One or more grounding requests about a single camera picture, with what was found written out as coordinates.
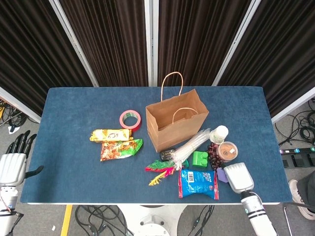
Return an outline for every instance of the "blue snack bag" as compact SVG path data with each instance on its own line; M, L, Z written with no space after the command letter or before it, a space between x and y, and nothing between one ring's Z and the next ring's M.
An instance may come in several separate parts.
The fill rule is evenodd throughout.
M203 193L214 200L219 199L218 180L214 171L180 170L178 187L179 198L193 193Z

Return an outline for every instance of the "yellow feather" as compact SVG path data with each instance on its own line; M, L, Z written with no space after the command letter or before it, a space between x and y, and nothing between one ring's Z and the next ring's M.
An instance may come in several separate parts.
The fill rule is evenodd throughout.
M159 174L157 177L155 177L151 182L149 183L149 186L153 186L156 184L159 184L159 181L162 181L160 178L165 178L166 171Z

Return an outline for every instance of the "brown paper bag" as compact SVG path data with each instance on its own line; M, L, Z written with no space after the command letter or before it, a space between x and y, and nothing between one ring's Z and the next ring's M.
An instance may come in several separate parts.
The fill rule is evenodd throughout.
M181 76L181 90L178 96L163 100L164 81L172 74ZM179 72L168 74L162 83L161 101L146 107L148 134L157 152L191 138L209 113L195 89L181 94L183 83Z

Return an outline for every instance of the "paper bag handle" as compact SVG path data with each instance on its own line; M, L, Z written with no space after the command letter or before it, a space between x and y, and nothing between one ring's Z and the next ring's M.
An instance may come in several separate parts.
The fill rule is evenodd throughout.
M192 111L194 111L194 112L196 112L196 113L198 114L198 112L197 112L195 109L193 109L193 108L190 108L190 107L182 107L182 108L178 109L178 110L174 113L173 119L172 119L172 124L174 124L174 117L175 117L176 113L177 113L178 111L180 111L180 110L183 110L183 109L189 109L189 110L192 110Z
M166 80L166 78L167 78L168 76L173 75L173 74L179 74L179 75L181 76L181 78L182 78L182 86L181 86L181 90L179 90L179 94L178 94L178 95L181 95L181 93L182 93L183 84L184 84L184 79L183 79L182 74L179 73L179 72L177 72L177 71L172 72L172 73L169 73L169 74L164 78L163 83L162 83L162 87L161 87L161 101L163 101L163 85L164 85L164 82L165 82L165 80Z

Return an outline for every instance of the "barcode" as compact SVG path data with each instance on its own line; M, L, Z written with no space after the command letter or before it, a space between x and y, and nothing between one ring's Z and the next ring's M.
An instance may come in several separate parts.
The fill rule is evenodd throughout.
M194 183L193 172L187 172L188 174L188 183Z

